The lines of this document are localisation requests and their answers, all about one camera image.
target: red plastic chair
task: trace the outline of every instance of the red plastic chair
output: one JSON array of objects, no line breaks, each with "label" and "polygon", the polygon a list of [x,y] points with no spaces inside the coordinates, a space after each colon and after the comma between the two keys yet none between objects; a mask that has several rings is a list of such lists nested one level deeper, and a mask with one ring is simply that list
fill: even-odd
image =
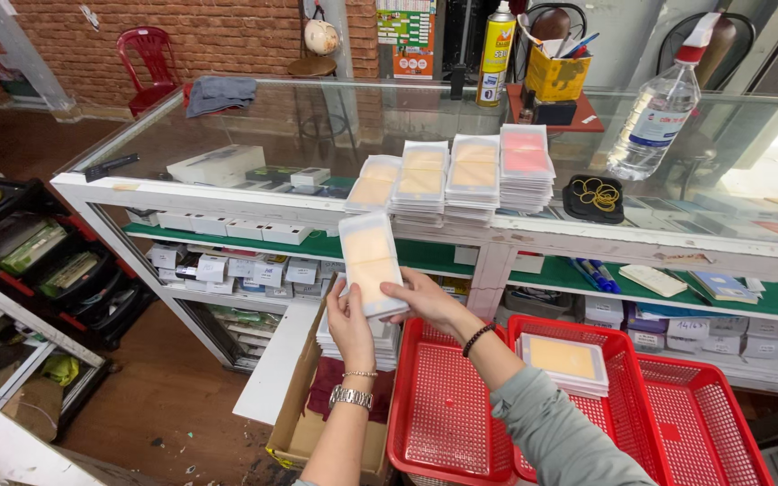
[{"label": "red plastic chair", "polygon": [[[152,77],[152,86],[144,87],[136,77],[131,58],[128,57],[128,47],[134,48],[136,53],[143,58],[146,69]],[[170,63],[173,65],[173,73],[167,69],[167,61],[164,59],[164,47],[170,56]],[[116,41],[116,50],[122,59],[124,68],[131,75],[131,81],[134,81],[136,96],[128,103],[131,108],[131,114],[137,116],[148,110],[151,105],[167,96],[171,91],[181,84],[179,75],[176,73],[176,59],[173,57],[173,50],[170,48],[170,38],[166,32],[158,27],[141,26],[125,30]]]}]

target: glass surface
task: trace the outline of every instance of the glass surface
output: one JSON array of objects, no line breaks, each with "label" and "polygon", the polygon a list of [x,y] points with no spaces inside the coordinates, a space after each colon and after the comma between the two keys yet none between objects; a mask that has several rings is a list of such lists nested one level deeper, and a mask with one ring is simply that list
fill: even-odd
[{"label": "glass surface", "polygon": [[[561,189],[574,175],[608,176],[605,158],[637,95],[634,90],[590,86],[584,92],[604,131],[549,130],[549,154],[556,170],[554,199],[538,217],[570,220]],[[182,96],[176,93],[63,171],[82,172],[98,162],[138,153],[138,162],[110,174],[172,181],[168,165],[243,144],[261,147],[268,166],[330,169],[330,180],[321,183],[324,188],[296,193],[345,198],[369,155],[400,156],[405,140],[452,140],[457,133],[493,135],[500,133],[503,123],[511,123],[506,96],[500,106],[488,109],[476,105],[474,98],[475,89],[468,88],[462,101],[452,101],[448,85],[438,83],[258,80],[256,100],[247,108],[186,118]],[[265,181],[285,180],[294,170],[260,176]],[[289,189],[274,185],[275,191]],[[778,220],[767,220],[767,213],[778,207],[775,203],[761,202],[763,207],[732,200],[734,208],[729,203],[710,207],[710,199],[703,195],[778,198],[778,97],[702,94],[697,114],[681,130],[660,168],[645,181],[623,181],[623,194],[639,196],[626,199],[631,222],[624,226],[778,241]],[[716,215],[705,219],[697,214],[703,209],[688,203],[674,207],[675,201],[717,209],[739,224],[723,224]],[[759,219],[769,225],[751,222]]]}]

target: blue pen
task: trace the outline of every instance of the blue pen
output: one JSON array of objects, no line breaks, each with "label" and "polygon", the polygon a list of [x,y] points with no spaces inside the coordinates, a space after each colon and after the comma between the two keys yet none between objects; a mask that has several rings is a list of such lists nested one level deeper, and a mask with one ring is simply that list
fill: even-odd
[{"label": "blue pen", "polygon": [[578,270],[578,273],[580,273],[581,276],[584,277],[584,280],[587,280],[587,283],[589,283],[590,286],[592,286],[594,289],[598,291],[602,290],[602,288],[599,287],[599,284],[595,280],[593,280],[593,278],[590,277],[589,274],[586,271],[584,271],[584,269],[581,268],[580,265],[578,265],[578,262],[575,261],[575,259],[567,257],[566,261],[569,262],[569,265],[571,265],[572,268]]},{"label": "blue pen", "polygon": [[578,260],[578,265],[581,266],[584,270],[587,270],[587,272],[590,274],[590,277],[593,278],[599,284],[599,287],[602,288],[605,292],[611,292],[611,284],[608,282],[608,279],[604,278],[596,268],[593,268],[593,265],[590,264],[589,261],[586,259],[575,259]]},{"label": "blue pen", "polygon": [[611,292],[619,294],[620,286],[617,285],[614,277],[611,277],[611,272],[608,271],[608,268],[606,268],[605,265],[603,265],[599,260],[590,260],[590,263],[593,264],[597,270],[599,270],[599,273],[601,273],[604,278],[608,279],[608,283],[611,284]]},{"label": "blue pen", "polygon": [[587,37],[586,39],[581,40],[580,42],[578,42],[578,46],[575,46],[574,48],[570,49],[566,54],[561,55],[560,59],[572,59],[572,53],[574,53],[575,51],[579,50],[581,48],[581,46],[586,46],[590,41],[592,41],[593,39],[596,39],[597,37],[599,37],[599,33],[598,32],[596,32],[595,34]]}]

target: yellow pen holder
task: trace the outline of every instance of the yellow pen holder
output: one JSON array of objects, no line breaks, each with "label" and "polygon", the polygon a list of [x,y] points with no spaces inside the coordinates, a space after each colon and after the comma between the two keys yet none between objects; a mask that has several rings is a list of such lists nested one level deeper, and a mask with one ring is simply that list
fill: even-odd
[{"label": "yellow pen holder", "polygon": [[531,48],[524,85],[536,92],[539,101],[578,99],[592,59],[589,53],[578,59],[549,59],[539,49]]}]

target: gray towel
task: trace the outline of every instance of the gray towel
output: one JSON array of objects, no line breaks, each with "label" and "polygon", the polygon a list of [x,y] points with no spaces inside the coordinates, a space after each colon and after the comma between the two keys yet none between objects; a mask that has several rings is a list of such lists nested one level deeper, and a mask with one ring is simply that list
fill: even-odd
[{"label": "gray towel", "polygon": [[257,82],[252,78],[200,76],[189,97],[189,118],[214,113],[231,106],[245,108],[256,97]]}]

